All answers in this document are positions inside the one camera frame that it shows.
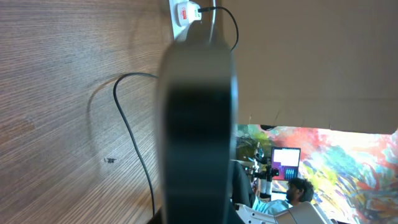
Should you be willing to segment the smartphone with cyan screen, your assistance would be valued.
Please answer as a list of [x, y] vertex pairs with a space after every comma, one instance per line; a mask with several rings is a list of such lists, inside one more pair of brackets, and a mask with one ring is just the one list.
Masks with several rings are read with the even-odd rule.
[[159, 68], [157, 151], [164, 223], [225, 223], [238, 110], [233, 56], [223, 36], [194, 22]]

